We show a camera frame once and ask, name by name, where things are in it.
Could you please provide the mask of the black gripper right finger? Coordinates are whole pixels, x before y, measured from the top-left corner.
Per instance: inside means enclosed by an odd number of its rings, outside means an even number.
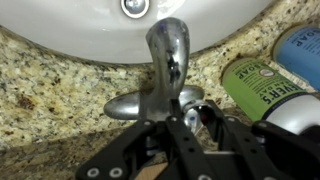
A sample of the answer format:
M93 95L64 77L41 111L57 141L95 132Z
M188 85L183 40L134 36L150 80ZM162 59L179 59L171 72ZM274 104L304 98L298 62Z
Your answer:
M218 180L320 180L320 146L273 123L252 126L212 101L196 108L218 150L207 155Z

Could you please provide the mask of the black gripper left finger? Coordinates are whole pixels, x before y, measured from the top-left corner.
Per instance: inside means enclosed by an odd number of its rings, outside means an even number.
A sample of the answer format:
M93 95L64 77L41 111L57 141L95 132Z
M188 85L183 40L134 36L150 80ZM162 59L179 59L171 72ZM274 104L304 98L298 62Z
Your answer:
M135 122L81 165L76 180L134 180L161 152L168 165L156 180L214 180L206 154L190 130L198 119L173 100L164 119Z

